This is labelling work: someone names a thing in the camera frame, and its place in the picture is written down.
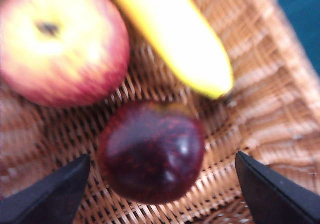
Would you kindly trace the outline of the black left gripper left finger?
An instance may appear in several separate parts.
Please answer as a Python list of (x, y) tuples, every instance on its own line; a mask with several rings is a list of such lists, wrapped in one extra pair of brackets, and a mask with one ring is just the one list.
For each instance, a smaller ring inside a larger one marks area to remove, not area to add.
[(2, 224), (72, 224), (90, 173), (85, 154), (0, 202)]

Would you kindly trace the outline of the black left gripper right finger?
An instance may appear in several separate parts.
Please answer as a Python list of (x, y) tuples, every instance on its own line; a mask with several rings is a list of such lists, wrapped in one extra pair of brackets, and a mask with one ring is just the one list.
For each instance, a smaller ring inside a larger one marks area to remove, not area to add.
[(318, 224), (320, 196), (239, 151), (235, 167), (256, 224)]

